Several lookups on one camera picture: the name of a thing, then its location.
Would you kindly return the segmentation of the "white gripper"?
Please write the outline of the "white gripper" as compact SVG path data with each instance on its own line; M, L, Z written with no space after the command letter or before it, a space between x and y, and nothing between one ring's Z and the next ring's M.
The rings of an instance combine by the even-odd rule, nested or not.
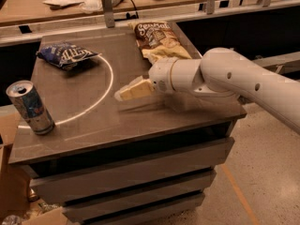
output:
M175 57L161 58L149 69L149 79L140 76L128 85L115 92L118 101L131 100L150 96L155 90L159 93L172 94L174 92L171 72Z

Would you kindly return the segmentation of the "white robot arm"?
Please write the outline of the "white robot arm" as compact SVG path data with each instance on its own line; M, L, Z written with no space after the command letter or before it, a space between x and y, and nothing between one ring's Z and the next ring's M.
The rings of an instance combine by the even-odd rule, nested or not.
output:
M247 98L300 133L300 82L269 71L230 49L215 48L200 59L161 58L148 71L115 92L119 101L154 92L189 93L195 98L229 102Z

